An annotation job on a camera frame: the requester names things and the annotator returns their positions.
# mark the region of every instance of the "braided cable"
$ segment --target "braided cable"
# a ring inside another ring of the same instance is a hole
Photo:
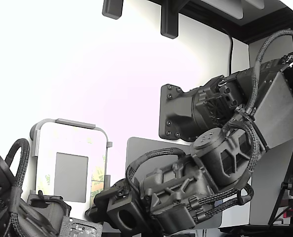
[[[263,60],[264,54],[268,48],[268,46],[278,37],[281,36],[293,36],[293,30],[281,30],[277,31],[276,33],[272,34],[263,44],[263,46],[260,48],[260,51],[257,54],[255,66],[252,71],[252,92],[251,97],[246,105],[246,112],[250,114],[253,111],[253,108],[256,103],[257,99],[257,92],[258,92],[258,82],[259,82],[259,75],[260,75],[260,65]]]

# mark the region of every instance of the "gray panel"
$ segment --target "gray panel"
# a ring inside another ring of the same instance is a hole
[[[260,17],[263,17],[265,15],[268,15],[274,11],[277,11],[279,9],[282,9],[286,7],[282,2],[278,0],[265,0],[264,1],[264,9],[258,9],[254,5],[250,4],[249,2],[242,0],[242,7],[243,7],[243,18],[242,19],[236,19],[235,17],[203,2],[202,0],[192,0],[196,4],[203,6],[204,8],[207,8],[218,15],[229,19],[230,21],[234,22],[235,24],[238,24],[240,26],[245,25],[249,22],[252,22]]]
[[[54,195],[86,202],[88,157],[56,153]]]
[[[250,67],[255,65],[256,56],[266,39],[260,39],[249,44]],[[293,52],[293,38],[291,36],[279,37],[268,47],[262,62],[265,63],[273,59],[281,58],[291,52]]]
[[[127,141],[127,149],[126,149],[126,167],[128,165],[139,158],[146,152],[162,149],[162,148],[171,148],[177,147],[182,149],[186,154],[190,153],[190,147],[187,145],[181,145],[170,142],[162,142],[149,140],[138,137],[131,137]],[[141,181],[145,178],[147,174],[152,172],[156,167],[163,167],[169,163],[172,163],[177,160],[177,156],[162,156],[158,158],[153,158],[143,163],[139,169],[137,170],[135,177]],[[213,216],[211,219],[204,221],[195,226],[194,229],[209,229],[209,228],[218,228],[222,222],[222,213],[218,213]]]
[[[261,158],[251,178],[254,197],[250,224],[267,225],[276,204],[293,153],[293,139],[277,146]]]
[[[255,107],[255,124],[268,148],[274,148],[293,138],[293,95],[282,73],[277,73],[266,95]]]

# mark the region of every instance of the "screw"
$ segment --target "screw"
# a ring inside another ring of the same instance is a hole
[[[180,203],[181,203],[181,200],[180,200],[180,199],[175,199],[175,200],[173,201],[173,203],[174,203],[174,204],[180,204]]]
[[[230,88],[226,88],[226,89],[224,90],[224,94],[228,94],[228,93],[230,93]]]

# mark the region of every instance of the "silver metal panel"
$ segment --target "silver metal panel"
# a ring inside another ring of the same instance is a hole
[[[277,73],[266,95],[256,103],[255,124],[268,148],[293,139],[293,95],[282,73]]]
[[[251,225],[268,224],[292,153],[293,139],[269,150],[257,163],[251,179],[254,189],[250,209]]]

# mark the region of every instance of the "bolt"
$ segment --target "bolt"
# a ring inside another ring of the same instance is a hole
[[[281,183],[281,189],[291,190],[292,187],[293,187],[292,183],[286,183],[286,182]]]

